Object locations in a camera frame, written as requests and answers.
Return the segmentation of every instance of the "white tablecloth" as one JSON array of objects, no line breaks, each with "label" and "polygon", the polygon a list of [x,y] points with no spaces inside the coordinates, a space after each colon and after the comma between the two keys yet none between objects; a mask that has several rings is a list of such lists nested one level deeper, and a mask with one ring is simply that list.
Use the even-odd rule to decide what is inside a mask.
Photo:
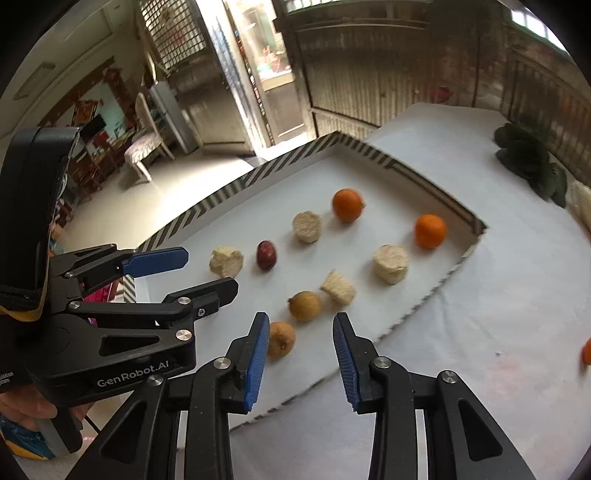
[{"label": "white tablecloth", "polygon": [[[496,160],[492,134],[504,122],[497,112],[418,104],[369,137],[489,226],[457,274],[377,349],[412,372],[458,372],[538,480],[566,479],[591,443],[591,379],[579,369],[591,336],[591,248],[567,211]],[[374,418],[351,410],[335,376],[232,434],[235,478],[367,478]],[[63,478],[66,465],[33,475],[27,462],[27,471]]]}]

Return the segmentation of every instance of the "orange fruit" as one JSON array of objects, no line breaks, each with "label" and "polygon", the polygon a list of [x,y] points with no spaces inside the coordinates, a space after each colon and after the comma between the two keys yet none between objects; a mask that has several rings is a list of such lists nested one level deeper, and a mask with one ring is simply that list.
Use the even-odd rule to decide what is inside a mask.
[{"label": "orange fruit", "polygon": [[363,199],[356,190],[339,190],[333,197],[333,211],[345,223],[357,220],[363,212],[363,207],[365,207]]},{"label": "orange fruit", "polygon": [[414,225],[414,236],[423,248],[437,248],[443,243],[447,234],[447,225],[437,215],[428,213],[421,215]]},{"label": "orange fruit", "polygon": [[587,340],[583,350],[581,350],[581,361],[585,365],[591,365],[591,338]]}]

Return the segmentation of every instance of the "red date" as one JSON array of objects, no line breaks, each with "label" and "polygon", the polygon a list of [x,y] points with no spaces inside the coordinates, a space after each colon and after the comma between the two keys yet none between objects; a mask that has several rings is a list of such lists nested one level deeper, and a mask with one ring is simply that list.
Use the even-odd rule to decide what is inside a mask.
[{"label": "red date", "polygon": [[277,249],[269,240],[263,240],[256,249],[256,263],[264,271],[272,269],[277,263]]}]

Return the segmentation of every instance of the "beige round snack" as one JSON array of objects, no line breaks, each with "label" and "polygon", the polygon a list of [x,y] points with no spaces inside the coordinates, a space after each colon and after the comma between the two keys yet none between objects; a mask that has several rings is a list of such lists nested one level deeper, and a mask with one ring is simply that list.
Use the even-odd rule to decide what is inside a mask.
[{"label": "beige round snack", "polygon": [[244,256],[234,247],[216,247],[212,252],[209,268],[222,278],[236,277],[242,269]]},{"label": "beige round snack", "polygon": [[331,270],[320,286],[332,299],[341,305],[348,305],[355,298],[355,287],[336,270]]},{"label": "beige round snack", "polygon": [[269,326],[269,348],[267,356],[281,358],[286,356],[294,347],[296,331],[286,322],[273,322]]},{"label": "beige round snack", "polygon": [[320,238],[322,222],[314,212],[298,213],[291,226],[294,229],[294,235],[305,244],[313,244]]},{"label": "beige round snack", "polygon": [[372,258],[375,274],[390,285],[402,282],[408,273],[408,255],[399,245],[382,245]]},{"label": "beige round snack", "polygon": [[322,311],[322,301],[313,291],[304,290],[287,300],[291,314],[302,322],[314,320]]}]

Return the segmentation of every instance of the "tray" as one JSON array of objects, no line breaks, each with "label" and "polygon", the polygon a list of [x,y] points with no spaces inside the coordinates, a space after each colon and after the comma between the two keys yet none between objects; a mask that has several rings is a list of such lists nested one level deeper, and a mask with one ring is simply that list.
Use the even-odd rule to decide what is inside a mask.
[{"label": "tray", "polygon": [[[330,201],[345,187],[358,190],[366,208],[353,224],[332,214]],[[322,217],[323,234],[311,245],[291,230],[298,212]],[[448,237],[434,251],[414,242],[413,226],[423,213],[440,215]],[[195,325],[197,365],[223,355],[232,339],[247,333],[256,312],[291,322],[297,340],[289,356],[268,361],[259,400],[248,416],[232,416],[230,427],[258,420],[308,391],[337,370],[332,319],[346,311],[358,335],[379,340],[432,295],[472,252],[486,225],[449,194],[398,160],[341,132],[316,139],[272,160],[205,198],[140,246],[141,251],[184,246],[189,263],[182,270],[124,279],[126,301],[160,302],[171,291],[214,280],[211,251],[232,245],[245,263],[236,277],[234,302]],[[272,241],[278,262],[263,273],[256,247]],[[407,278],[389,286],[372,273],[372,253],[383,244],[401,244],[410,257]],[[318,290],[332,269],[357,290],[353,303],[339,307],[323,293],[323,313],[314,321],[291,318],[287,299]]]}]

